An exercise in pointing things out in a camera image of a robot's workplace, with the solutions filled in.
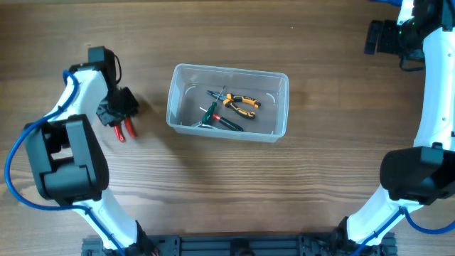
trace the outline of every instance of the wood grain surface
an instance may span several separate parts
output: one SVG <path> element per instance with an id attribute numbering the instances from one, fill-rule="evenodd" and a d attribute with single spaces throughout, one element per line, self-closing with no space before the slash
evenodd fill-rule
<path id="1" fill-rule="evenodd" d="M 363 54 L 370 21 L 398 11 L 363 0 L 0 6 L 0 162 L 24 124 L 54 106 L 62 70 L 104 45 L 141 103 L 139 138 L 121 144 L 112 128 L 93 129 L 110 188 L 148 234 L 329 231 L 376 190 L 385 153 L 412 146 L 417 133 L 425 74 L 400 71 L 393 55 Z M 288 75 L 284 138 L 175 133 L 166 104 L 179 63 Z M 23 147 L 12 176 L 25 197 L 51 203 L 38 195 Z M 413 216 L 439 228 L 454 212 L 449 199 Z M 3 178 L 0 220 L 0 255 L 79 255 L 95 235 L 75 213 L 21 205 Z M 454 254 L 455 233 L 423 235 L 405 221 L 393 231 L 400 255 Z"/>

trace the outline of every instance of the screwdriver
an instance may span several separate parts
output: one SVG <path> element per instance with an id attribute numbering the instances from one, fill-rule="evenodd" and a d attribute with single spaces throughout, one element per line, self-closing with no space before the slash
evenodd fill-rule
<path id="1" fill-rule="evenodd" d="M 240 127 L 240 125 L 238 124 L 235 124 L 229 120 L 227 120 L 226 118 L 224 117 L 220 117 L 219 115 L 217 114 L 213 114 L 213 117 L 218 120 L 222 125 L 226 126 L 227 128 L 231 129 L 232 131 L 236 131 L 236 132 L 243 132 L 243 128 Z"/>
<path id="2" fill-rule="evenodd" d="M 215 111 L 215 107 L 216 107 L 216 102 L 217 100 L 220 98 L 221 96 L 221 93 L 223 92 L 223 90 L 225 89 L 226 85 L 223 86 L 223 88 L 221 89 L 221 92 L 220 94 L 218 95 L 218 98 L 212 102 L 212 105 L 208 108 L 208 110 L 205 111 L 205 114 L 204 116 L 202 117 L 202 123 L 203 124 L 208 124 L 208 122 L 210 121 L 210 118 L 212 118 L 212 114 L 213 112 Z"/>

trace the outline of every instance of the clear plastic container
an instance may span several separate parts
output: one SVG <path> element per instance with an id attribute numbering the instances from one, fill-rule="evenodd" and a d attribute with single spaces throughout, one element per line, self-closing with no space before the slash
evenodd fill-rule
<path id="1" fill-rule="evenodd" d="M 232 93 L 259 100 L 259 108 L 236 102 L 238 107 L 254 112 L 256 117 L 245 119 L 218 100 L 215 114 L 240 125 L 244 131 L 231 131 L 215 119 L 211 120 L 210 125 L 219 129 L 192 127 L 205 114 L 200 107 L 206 110 L 215 101 L 206 91 L 220 92 L 224 85 L 224 95 Z M 288 109 L 289 79 L 285 74 L 179 64 L 173 72 L 166 121 L 176 132 L 182 134 L 276 142 L 286 133 Z"/>

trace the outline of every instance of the cable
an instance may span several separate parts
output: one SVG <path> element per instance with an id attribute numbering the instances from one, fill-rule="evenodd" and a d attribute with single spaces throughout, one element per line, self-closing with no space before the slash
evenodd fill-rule
<path id="1" fill-rule="evenodd" d="M 378 3 L 385 3 L 385 4 L 392 4 L 393 6 L 400 7 L 403 0 L 370 0 L 373 2 L 378 2 Z"/>
<path id="2" fill-rule="evenodd" d="M 114 55 L 114 57 L 117 59 L 117 64 L 119 66 L 119 79 L 116 81 L 116 83 L 119 84 L 120 80 L 122 79 L 122 67 L 120 65 L 119 57 L 117 57 L 117 55 Z"/>
<path id="3" fill-rule="evenodd" d="M 416 223 L 411 219 L 410 212 L 408 212 L 406 208 L 405 208 L 405 216 L 406 216 L 407 222 L 408 222 L 415 230 L 420 231 L 420 232 L 425 233 L 425 234 L 430 234 L 430 235 L 441 235 L 441 234 L 447 233 L 447 232 L 452 231 L 453 229 L 455 229 L 455 220 L 454 220 L 454 222 L 450 223 L 450 224 L 449 224 L 448 226 L 446 226 L 445 228 L 440 228 L 440 229 L 436 229 L 436 230 L 430 230 L 430 229 L 426 229 L 426 228 L 422 228 L 422 227 L 418 226 L 418 224 L 416 224 Z"/>
<path id="4" fill-rule="evenodd" d="M 369 236 L 367 239 L 365 239 L 362 244 L 359 246 L 359 248 L 357 248 L 357 250 L 353 253 L 351 253 L 349 256 L 356 256 L 357 254 L 360 253 L 360 251 L 362 251 L 362 249 L 367 245 L 368 242 L 370 242 L 373 238 L 377 238 L 382 232 L 384 232 L 384 230 L 392 225 L 392 223 L 400 216 L 402 215 L 403 212 L 401 210 L 401 208 L 396 212 L 396 214 L 394 214 L 391 219 L 389 219 L 389 221 L 387 221 L 378 231 L 375 231 L 373 232 L 373 234 L 371 236 Z"/>
<path id="5" fill-rule="evenodd" d="M 58 116 L 59 114 L 62 114 L 71 104 L 71 102 L 74 100 L 74 97 L 76 96 L 77 93 L 77 88 L 79 86 L 79 82 L 77 81 L 76 77 L 70 73 L 69 71 L 65 70 L 63 71 L 63 79 L 66 84 L 66 78 L 71 78 L 73 80 L 73 85 L 74 89 L 71 92 L 71 95 L 69 98 L 63 103 L 62 106 L 59 106 L 58 109 L 51 114 L 46 115 L 45 117 L 42 117 L 38 121 L 34 122 L 32 125 L 27 127 L 25 131 L 22 132 L 21 136 L 18 138 L 16 143 L 14 143 L 13 147 L 11 148 L 11 151 L 8 154 L 8 157 L 6 157 L 6 162 L 5 162 L 5 169 L 4 169 L 4 176 L 5 176 L 5 182 L 6 185 L 8 186 L 8 189 L 10 192 L 13 194 L 14 197 L 17 198 L 17 200 L 23 204 L 25 204 L 28 207 L 35 208 L 38 210 L 50 210 L 50 211 L 58 211 L 58 210 L 83 210 L 85 212 L 85 215 L 89 215 L 89 217 L 92 219 L 93 223 L 109 238 L 109 240 L 112 241 L 112 243 L 115 245 L 115 247 L 119 250 L 120 254 L 122 256 L 125 256 L 125 252 L 123 251 L 122 247 L 120 247 L 119 243 L 112 237 L 109 232 L 101 225 L 101 223 L 96 219 L 96 217 L 93 215 L 93 212 L 90 208 L 87 208 L 85 206 L 42 206 L 38 205 L 35 203 L 30 202 L 29 200 L 25 199 L 21 194 L 14 188 L 13 182 L 11 180 L 11 162 L 13 161 L 14 154 L 17 152 L 17 149 L 20 147 L 22 142 L 25 140 L 25 138 L 34 130 L 39 128 L 41 125 L 45 124 L 49 119 Z"/>

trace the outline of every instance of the black metal base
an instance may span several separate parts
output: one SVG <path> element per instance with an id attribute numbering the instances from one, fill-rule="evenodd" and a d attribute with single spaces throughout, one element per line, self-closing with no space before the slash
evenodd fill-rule
<path id="1" fill-rule="evenodd" d="M 329 249 L 330 233 L 302 235 L 180 237 L 149 235 L 160 256 L 347 256 L 351 252 Z M 397 256 L 395 234 L 388 233 L 381 245 L 366 247 L 359 256 Z M 103 251 L 101 239 L 84 239 L 82 256 L 118 255 Z"/>

